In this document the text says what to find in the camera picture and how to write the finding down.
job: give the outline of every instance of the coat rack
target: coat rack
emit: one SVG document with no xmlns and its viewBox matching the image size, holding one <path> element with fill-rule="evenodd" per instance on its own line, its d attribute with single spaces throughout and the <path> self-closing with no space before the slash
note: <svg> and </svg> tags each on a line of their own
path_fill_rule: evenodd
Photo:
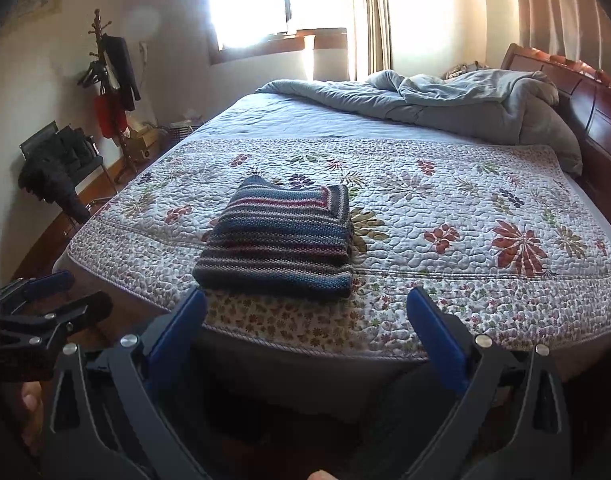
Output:
<svg viewBox="0 0 611 480">
<path fill-rule="evenodd" d="M 110 69 L 106 64 L 105 56 L 103 53 L 102 31 L 104 28 L 108 27 L 108 25 L 112 24 L 112 21 L 109 21 L 102 27 L 102 20 L 100 17 L 100 12 L 101 11 L 99 9 L 94 9 L 94 20 L 92 22 L 92 30 L 88 31 L 88 34 L 94 34 L 94 37 L 97 42 L 97 52 L 96 53 L 90 52 L 90 55 L 98 58 L 99 61 L 101 61 L 105 65 L 106 70 L 108 70 L 108 73 L 109 73 Z M 112 87 L 109 85 L 108 78 L 105 78 L 105 80 L 101 80 L 100 83 L 101 83 L 101 94 L 112 94 L 114 92 Z M 134 161 L 132 160 L 130 156 L 130 152 L 128 151 L 128 146 L 126 145 L 126 140 L 123 137 L 123 132 L 120 131 L 119 125 L 117 124 L 115 114 L 111 114 L 110 116 L 111 116 L 112 125 L 115 130 L 115 136 L 117 137 L 117 140 L 119 141 L 119 146 L 121 147 L 121 153 L 123 155 L 123 160 L 124 160 L 123 168 L 121 168 L 121 171 L 119 171 L 119 174 L 114 179 L 114 181 L 118 184 L 119 180 L 121 179 L 121 177 L 123 176 L 123 174 L 126 171 L 131 171 L 132 173 L 134 173 L 134 175 L 136 175 L 138 171 L 137 171 L 137 167 L 135 166 Z"/>
</svg>

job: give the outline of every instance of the brown striped curtain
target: brown striped curtain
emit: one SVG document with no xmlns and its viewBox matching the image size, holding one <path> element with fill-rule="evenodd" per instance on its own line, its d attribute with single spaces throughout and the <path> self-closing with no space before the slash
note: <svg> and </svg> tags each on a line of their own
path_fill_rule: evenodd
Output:
<svg viewBox="0 0 611 480">
<path fill-rule="evenodd" d="M 611 76 L 611 22 L 597 0 L 519 0 L 522 46 L 581 60 Z"/>
<path fill-rule="evenodd" d="M 392 68 L 388 0 L 352 0 L 353 23 L 348 30 L 351 79 Z"/>
</svg>

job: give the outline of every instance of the headboard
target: headboard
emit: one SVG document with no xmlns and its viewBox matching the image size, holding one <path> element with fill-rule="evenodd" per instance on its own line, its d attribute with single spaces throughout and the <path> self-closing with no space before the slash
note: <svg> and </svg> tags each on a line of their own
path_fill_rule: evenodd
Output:
<svg viewBox="0 0 611 480">
<path fill-rule="evenodd" d="M 511 44 L 504 70 L 540 70 L 559 89 L 557 113 L 579 139 L 579 185 L 611 223 L 611 79 L 580 61 Z"/>
</svg>

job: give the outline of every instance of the quilted bedspread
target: quilted bedspread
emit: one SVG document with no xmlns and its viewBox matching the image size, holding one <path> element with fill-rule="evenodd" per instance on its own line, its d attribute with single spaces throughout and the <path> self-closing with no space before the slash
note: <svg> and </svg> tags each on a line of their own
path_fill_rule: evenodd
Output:
<svg viewBox="0 0 611 480">
<path fill-rule="evenodd" d="M 199 134 L 108 202 L 68 254 L 170 309 L 251 174 L 292 189 L 348 186 L 352 294 L 316 304 L 208 291 L 207 328 L 298 352 L 415 360 L 425 353 L 405 300 L 423 285 L 473 333 L 515 349 L 611 331 L 611 245 L 544 146 Z"/>
</svg>

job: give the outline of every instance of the striped knit sweater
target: striped knit sweater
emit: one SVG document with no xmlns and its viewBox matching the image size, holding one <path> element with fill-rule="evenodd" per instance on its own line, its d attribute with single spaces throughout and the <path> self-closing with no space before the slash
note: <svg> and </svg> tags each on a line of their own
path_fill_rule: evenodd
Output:
<svg viewBox="0 0 611 480">
<path fill-rule="evenodd" d="M 346 298 L 348 189 L 289 190 L 251 176 L 234 193 L 192 274 L 204 288 Z"/>
</svg>

